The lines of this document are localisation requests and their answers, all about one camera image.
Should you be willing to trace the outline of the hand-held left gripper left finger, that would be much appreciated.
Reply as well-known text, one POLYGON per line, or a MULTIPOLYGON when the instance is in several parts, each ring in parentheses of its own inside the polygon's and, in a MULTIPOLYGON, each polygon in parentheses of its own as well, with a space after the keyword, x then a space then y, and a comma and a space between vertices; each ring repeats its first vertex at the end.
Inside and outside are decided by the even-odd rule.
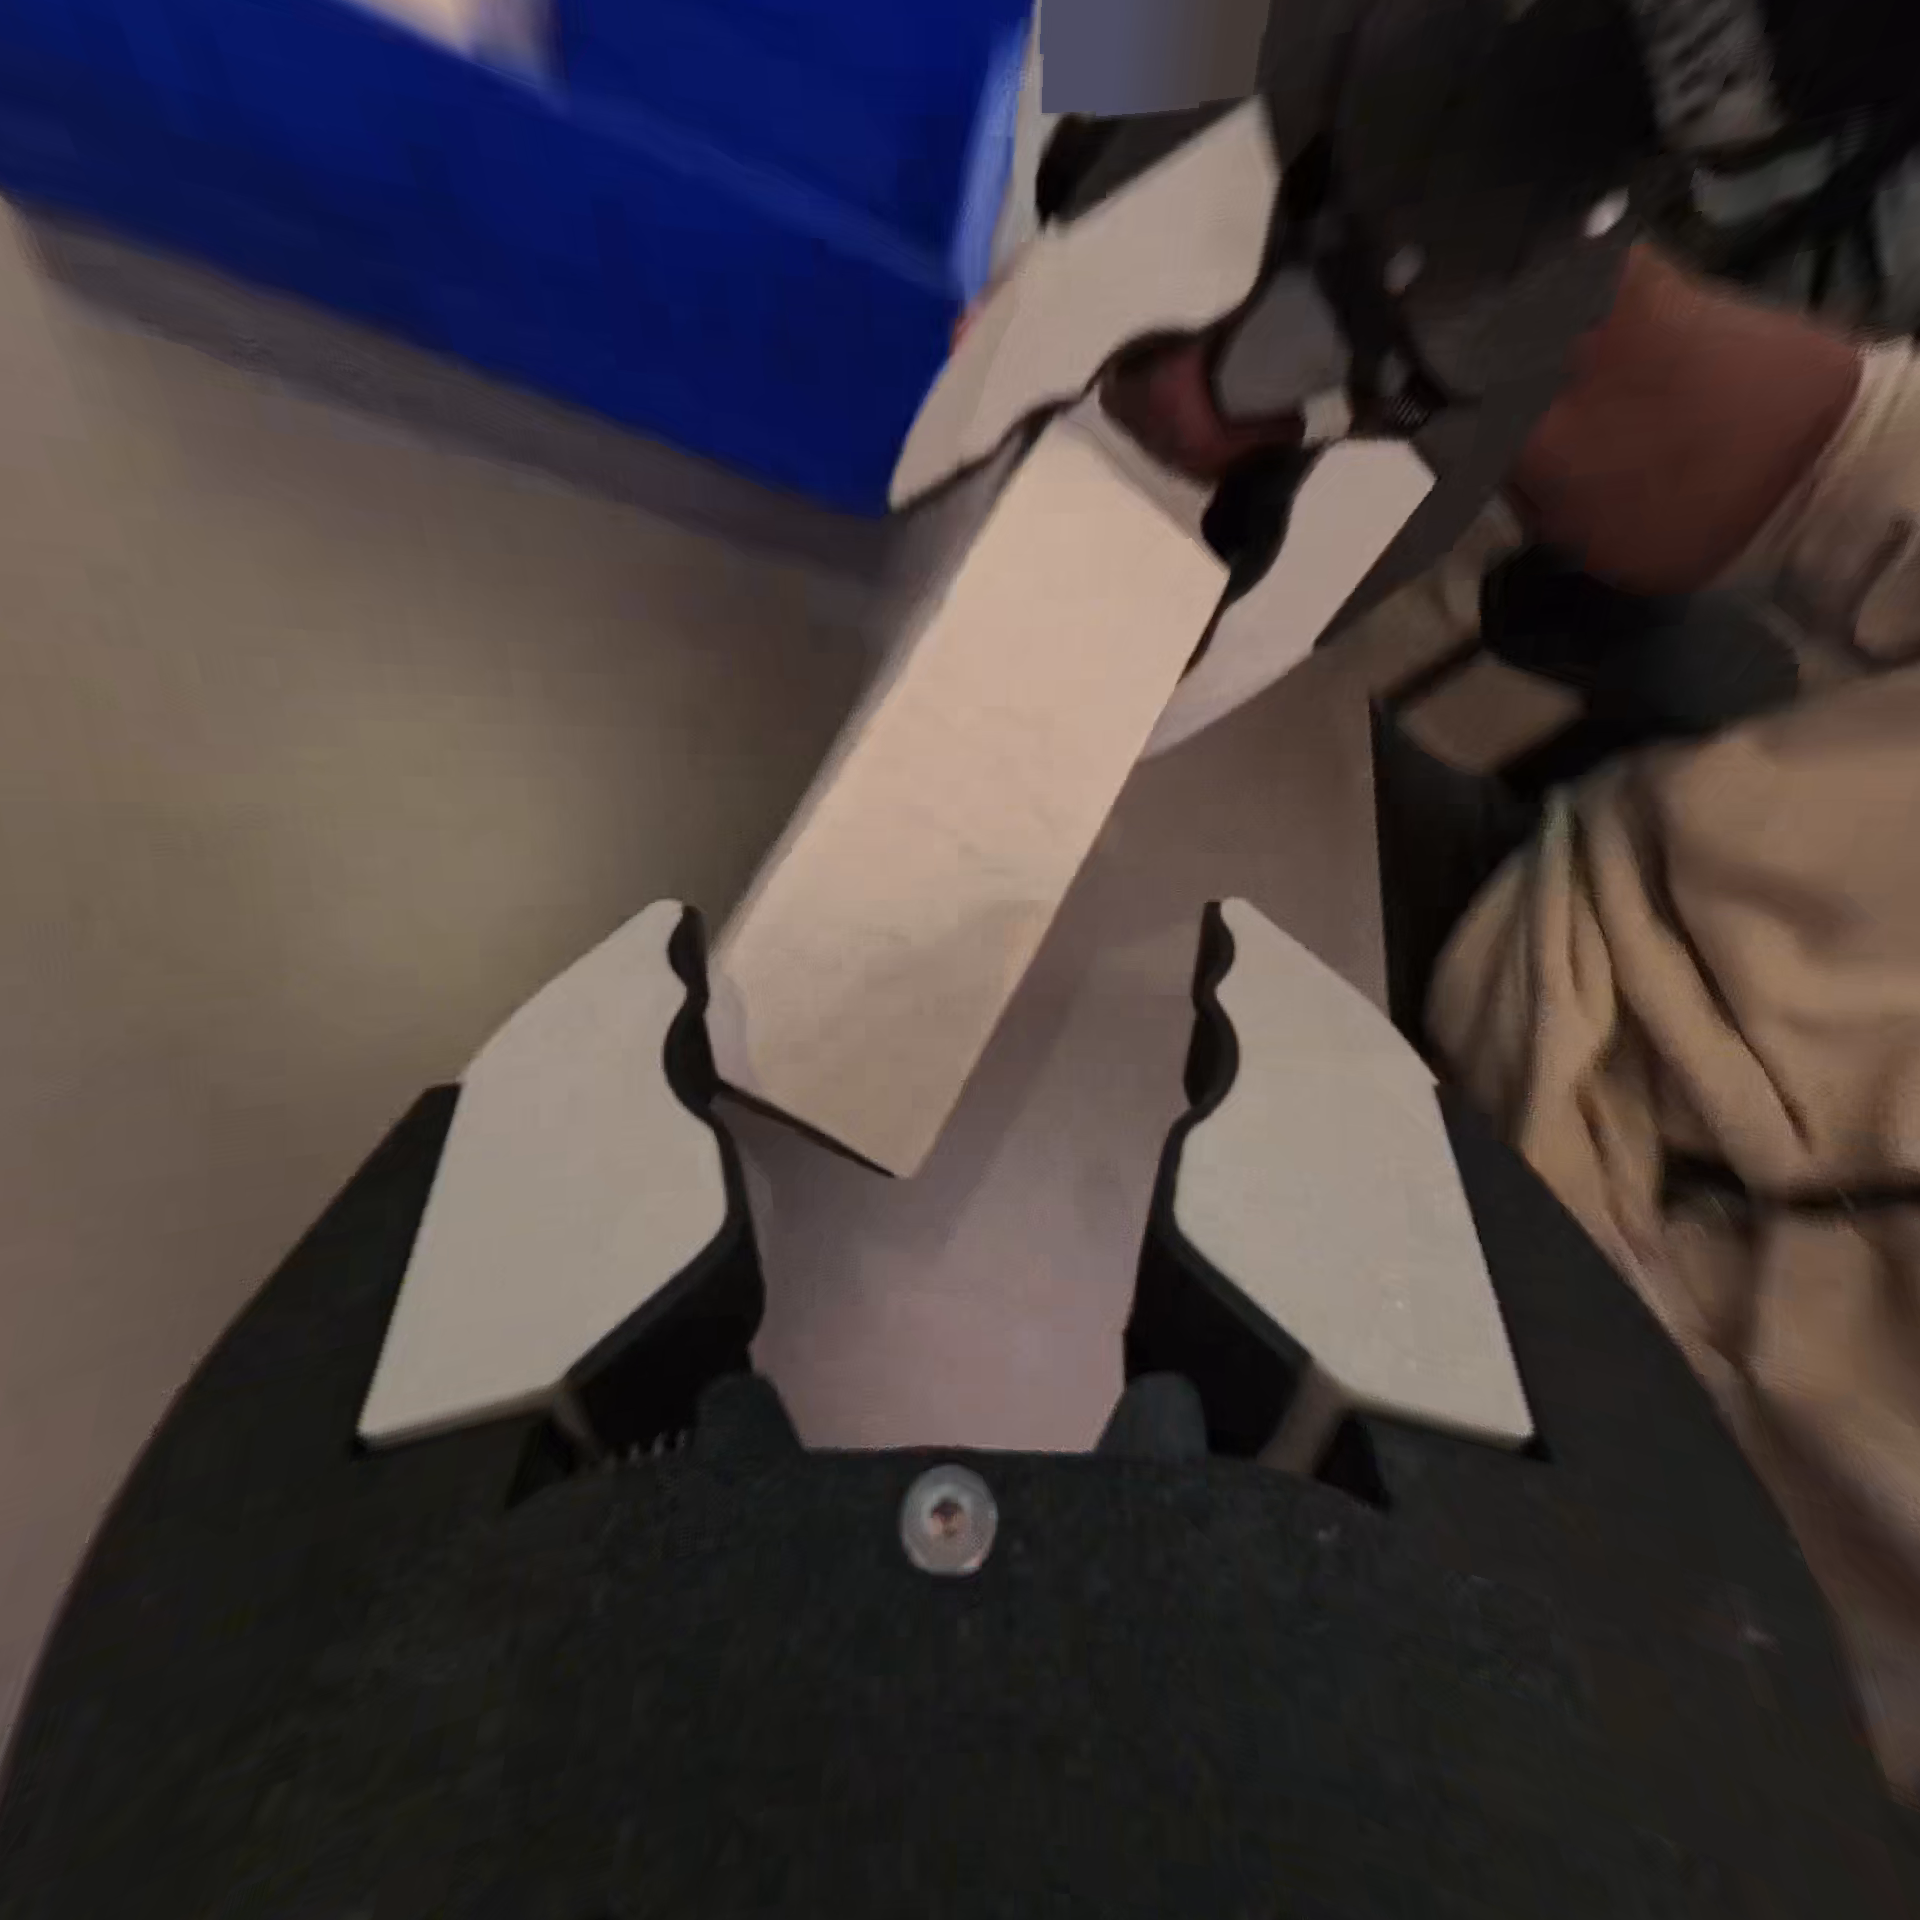
POLYGON ((357 1435, 546 1417, 661 1451, 752 1367, 767 1289, 714 1115, 703 917, 661 901, 516 1010, 461 1076, 357 1435))

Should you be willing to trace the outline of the blue plastic storage bin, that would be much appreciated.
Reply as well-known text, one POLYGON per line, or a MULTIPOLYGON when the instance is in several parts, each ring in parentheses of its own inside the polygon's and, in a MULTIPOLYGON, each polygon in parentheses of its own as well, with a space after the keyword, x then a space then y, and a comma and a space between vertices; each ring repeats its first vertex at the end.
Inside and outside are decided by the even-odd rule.
POLYGON ((846 517, 983 289, 1029 4, 7 4, 3 194, 846 517))

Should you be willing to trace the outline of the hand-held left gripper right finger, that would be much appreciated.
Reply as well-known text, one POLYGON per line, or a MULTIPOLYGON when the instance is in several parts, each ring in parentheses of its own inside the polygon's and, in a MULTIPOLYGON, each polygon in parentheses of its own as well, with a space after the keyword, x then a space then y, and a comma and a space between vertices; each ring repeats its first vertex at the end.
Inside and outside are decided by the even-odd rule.
POLYGON ((1538 1423, 1435 1070, 1249 901, 1205 910, 1190 1001, 1128 1380, 1190 1383, 1211 1454, 1295 1474, 1357 1420, 1525 1451, 1538 1423))

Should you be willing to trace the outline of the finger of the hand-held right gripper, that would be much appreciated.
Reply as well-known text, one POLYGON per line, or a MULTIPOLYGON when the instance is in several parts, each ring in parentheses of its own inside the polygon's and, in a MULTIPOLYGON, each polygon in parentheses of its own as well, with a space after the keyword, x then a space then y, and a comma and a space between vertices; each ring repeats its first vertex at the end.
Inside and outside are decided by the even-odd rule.
POLYGON ((1427 503, 1435 473, 1399 439, 1343 439, 1298 483, 1271 562, 1237 564, 1199 657, 1153 730, 1165 756, 1293 677, 1427 503))
POLYGON ((1283 165, 1267 107, 1191 132, 1090 213, 1038 231, 981 299, 894 466, 908 511, 1128 348, 1199 334, 1261 284, 1283 165))

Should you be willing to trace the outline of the person's right hand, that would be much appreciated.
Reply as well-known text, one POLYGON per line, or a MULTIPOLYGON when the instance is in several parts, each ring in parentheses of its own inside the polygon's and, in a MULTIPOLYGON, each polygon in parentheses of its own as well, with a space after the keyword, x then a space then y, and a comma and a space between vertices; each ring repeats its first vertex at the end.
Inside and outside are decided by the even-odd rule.
POLYGON ((1506 497, 1593 578, 1694 592, 1797 492, 1858 386, 1856 340, 1634 246, 1506 497))

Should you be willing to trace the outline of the white cardboard mailer box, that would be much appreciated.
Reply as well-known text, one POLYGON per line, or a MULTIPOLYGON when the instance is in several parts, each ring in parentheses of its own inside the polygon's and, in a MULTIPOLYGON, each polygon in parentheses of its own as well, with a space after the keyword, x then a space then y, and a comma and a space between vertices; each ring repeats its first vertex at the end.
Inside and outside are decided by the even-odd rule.
POLYGON ((922 1171, 1222 604, 1205 503, 1044 424, 718 939, 733 1091, 922 1171))

